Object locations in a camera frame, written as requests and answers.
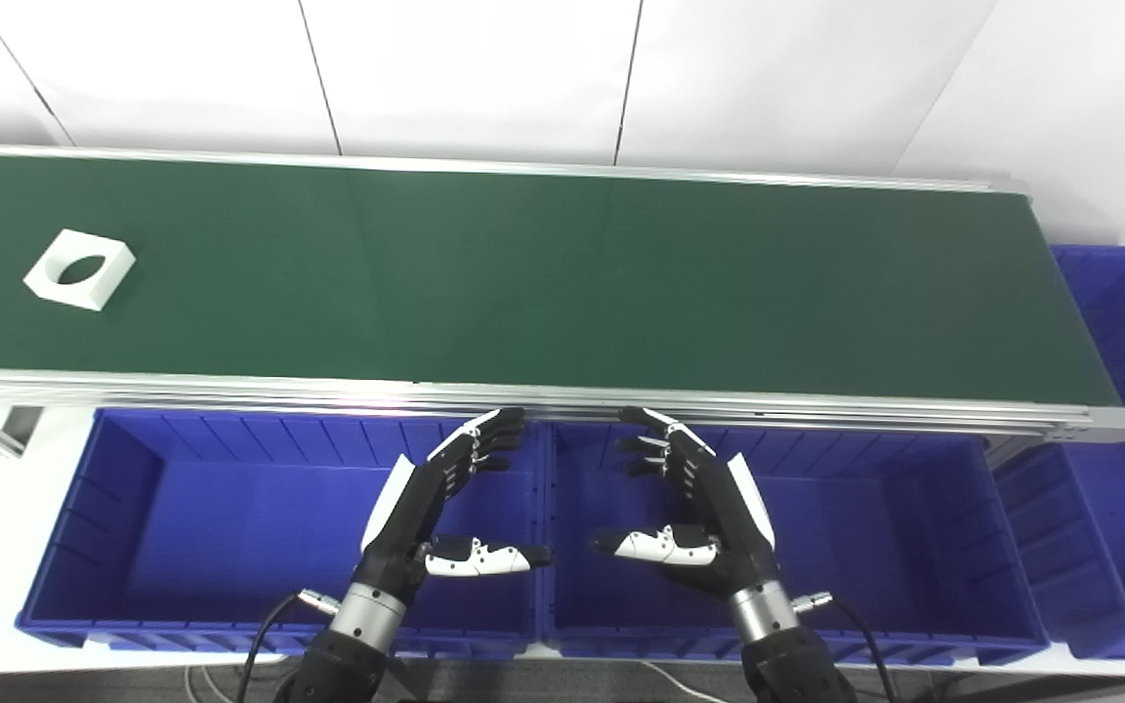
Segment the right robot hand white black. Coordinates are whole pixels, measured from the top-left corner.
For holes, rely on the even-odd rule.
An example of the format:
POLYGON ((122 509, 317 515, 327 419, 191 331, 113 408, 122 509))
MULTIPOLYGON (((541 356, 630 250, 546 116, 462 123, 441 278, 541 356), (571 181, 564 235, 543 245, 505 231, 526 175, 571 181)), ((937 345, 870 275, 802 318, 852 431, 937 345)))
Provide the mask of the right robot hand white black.
POLYGON ((720 458, 688 424, 646 406, 624 406, 619 420, 647 430, 616 440, 634 456, 626 475, 662 477, 688 513, 656 529, 600 529, 594 551, 651 564, 662 577, 719 600, 777 582, 775 531, 744 456, 720 458))

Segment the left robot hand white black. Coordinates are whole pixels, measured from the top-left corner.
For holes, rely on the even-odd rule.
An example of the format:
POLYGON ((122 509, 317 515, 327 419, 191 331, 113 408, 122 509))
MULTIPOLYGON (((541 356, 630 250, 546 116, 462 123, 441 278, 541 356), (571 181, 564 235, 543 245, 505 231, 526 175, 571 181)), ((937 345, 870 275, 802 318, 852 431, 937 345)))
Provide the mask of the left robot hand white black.
POLYGON ((411 603, 426 577, 495 577, 554 564, 546 546, 435 534, 446 503, 474 476, 512 466, 508 451, 525 429, 525 409, 504 406, 466 420, 418 465, 398 458, 366 522, 353 582, 411 603))

